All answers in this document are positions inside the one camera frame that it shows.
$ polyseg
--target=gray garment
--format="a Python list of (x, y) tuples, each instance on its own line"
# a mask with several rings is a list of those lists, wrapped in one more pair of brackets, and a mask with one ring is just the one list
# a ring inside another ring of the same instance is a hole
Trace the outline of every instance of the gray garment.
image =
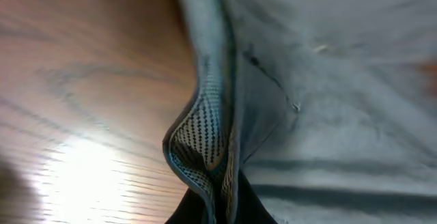
[(182, 5), (198, 55), (236, 65), (238, 162), (278, 223), (437, 223), (437, 100), (414, 68), (437, 0)]

